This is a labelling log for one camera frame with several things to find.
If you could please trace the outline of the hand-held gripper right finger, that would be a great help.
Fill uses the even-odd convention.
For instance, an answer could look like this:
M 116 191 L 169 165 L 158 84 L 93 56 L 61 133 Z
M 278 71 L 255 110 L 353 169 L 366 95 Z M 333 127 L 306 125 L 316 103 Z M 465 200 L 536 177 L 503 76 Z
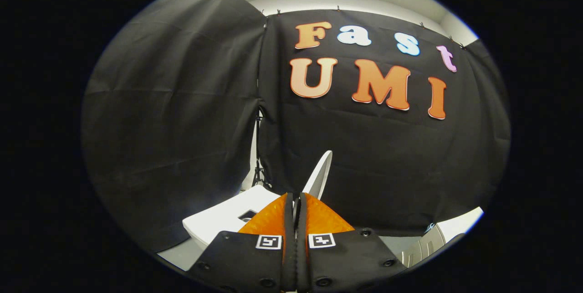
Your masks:
M 311 194 L 298 202 L 298 292 L 369 293 L 405 272 L 373 229 L 353 227 Z

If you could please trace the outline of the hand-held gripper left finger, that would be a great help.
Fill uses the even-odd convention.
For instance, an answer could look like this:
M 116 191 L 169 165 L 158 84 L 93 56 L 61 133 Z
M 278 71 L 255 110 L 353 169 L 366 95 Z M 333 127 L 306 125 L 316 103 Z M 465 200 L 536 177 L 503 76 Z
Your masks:
M 221 293 L 285 293 L 296 285 L 293 197 L 285 193 L 237 231 L 219 231 L 187 271 Z

